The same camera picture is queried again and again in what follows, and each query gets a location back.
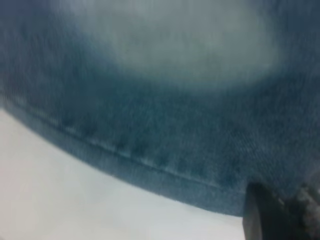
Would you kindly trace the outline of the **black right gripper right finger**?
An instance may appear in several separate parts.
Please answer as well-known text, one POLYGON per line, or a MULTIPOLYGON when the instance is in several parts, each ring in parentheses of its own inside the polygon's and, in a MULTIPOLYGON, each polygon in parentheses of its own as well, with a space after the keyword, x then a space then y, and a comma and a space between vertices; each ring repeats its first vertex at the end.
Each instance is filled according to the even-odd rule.
POLYGON ((303 184, 291 198, 285 200, 290 215, 289 240, 320 238, 320 190, 303 184))

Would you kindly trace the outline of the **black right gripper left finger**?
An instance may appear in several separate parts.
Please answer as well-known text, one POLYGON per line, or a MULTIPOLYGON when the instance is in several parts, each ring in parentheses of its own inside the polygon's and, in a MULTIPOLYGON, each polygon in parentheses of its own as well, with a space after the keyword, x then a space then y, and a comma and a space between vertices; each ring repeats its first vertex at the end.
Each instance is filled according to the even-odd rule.
POLYGON ((289 240, 291 219, 287 199, 261 183, 249 184, 242 218, 245 239, 289 240))

